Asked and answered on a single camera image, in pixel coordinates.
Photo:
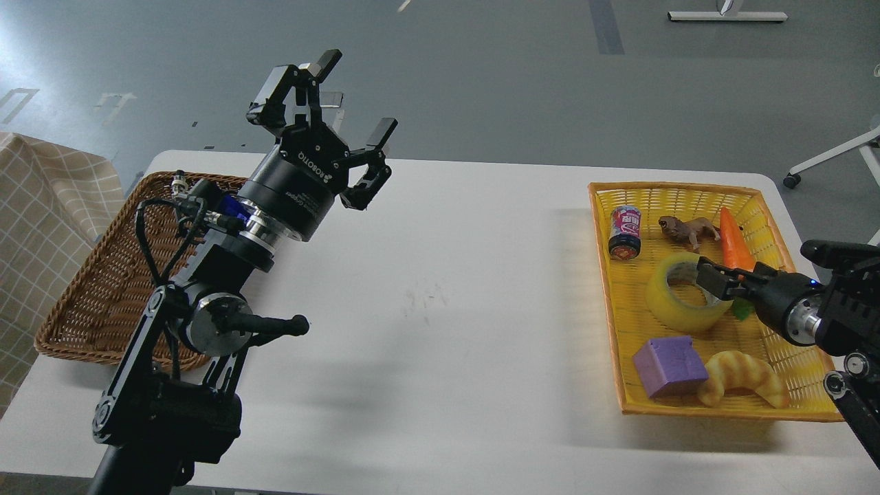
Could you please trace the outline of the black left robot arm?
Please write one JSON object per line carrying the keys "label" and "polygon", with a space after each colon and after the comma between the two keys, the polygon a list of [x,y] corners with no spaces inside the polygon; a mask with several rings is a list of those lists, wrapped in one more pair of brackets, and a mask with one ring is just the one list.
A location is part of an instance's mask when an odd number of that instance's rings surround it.
{"label": "black left robot arm", "polygon": [[384,147],[396,119],[355,150],[323,119],[320,86],[341,58],[332,48],[273,68],[246,119],[274,146],[238,191],[178,171],[168,199],[136,207],[154,289],[96,406],[92,436],[107,450],[89,493],[169,494],[196,464],[219,463],[240,436],[248,351],[310,329],[301,314],[256,316],[241,291],[272,269],[279,241],[310,241],[336,199],[366,209],[392,175]]}

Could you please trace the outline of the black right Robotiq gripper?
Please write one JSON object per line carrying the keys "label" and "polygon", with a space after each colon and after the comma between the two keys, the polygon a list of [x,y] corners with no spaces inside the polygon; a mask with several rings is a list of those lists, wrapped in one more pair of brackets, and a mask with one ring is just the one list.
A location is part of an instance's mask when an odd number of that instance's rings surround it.
{"label": "black right Robotiq gripper", "polygon": [[785,330],[793,307],[805,298],[822,292],[822,285],[801,273],[783,272],[757,262],[753,272],[739,267],[727,267],[700,256],[696,264],[696,284],[718,300],[732,301],[738,297],[740,283],[762,280],[754,289],[752,304],[758,319],[767,328]]}

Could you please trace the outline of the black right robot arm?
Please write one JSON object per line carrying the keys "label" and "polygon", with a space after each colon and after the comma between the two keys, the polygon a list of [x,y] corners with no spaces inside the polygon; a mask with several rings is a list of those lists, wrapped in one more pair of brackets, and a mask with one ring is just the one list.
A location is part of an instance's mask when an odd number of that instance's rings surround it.
{"label": "black right robot arm", "polygon": [[696,264],[696,283],[720,300],[751,302],[761,323],[789,344],[844,358],[842,370],[824,376],[824,390],[878,463],[878,247],[809,239],[800,253],[832,272],[828,284],[764,263],[748,272],[704,256]]}

